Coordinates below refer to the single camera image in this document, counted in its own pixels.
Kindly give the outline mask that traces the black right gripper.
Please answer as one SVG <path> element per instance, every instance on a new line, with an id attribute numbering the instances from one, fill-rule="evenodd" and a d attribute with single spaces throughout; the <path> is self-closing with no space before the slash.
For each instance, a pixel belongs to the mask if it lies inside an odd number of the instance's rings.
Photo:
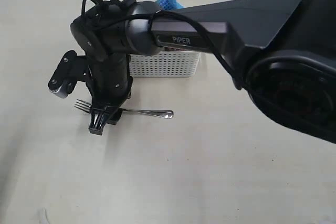
<path id="1" fill-rule="evenodd" d="M 130 97 L 133 78 L 130 75 L 130 55 L 113 53 L 102 62 L 86 54 L 91 83 L 88 85 L 92 96 L 89 132 L 102 135 L 105 125 L 116 125 L 123 109 L 118 108 Z M 111 116 L 108 107 L 118 110 Z"/>

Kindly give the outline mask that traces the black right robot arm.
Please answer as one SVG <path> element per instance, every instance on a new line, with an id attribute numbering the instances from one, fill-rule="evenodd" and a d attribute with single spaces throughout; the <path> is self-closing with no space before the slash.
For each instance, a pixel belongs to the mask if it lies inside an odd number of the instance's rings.
<path id="1" fill-rule="evenodd" d="M 115 54 L 206 52 L 265 116 L 335 142 L 335 0 L 233 0 L 172 11 L 151 1 L 92 1 L 70 30 L 100 95 L 116 92 Z"/>

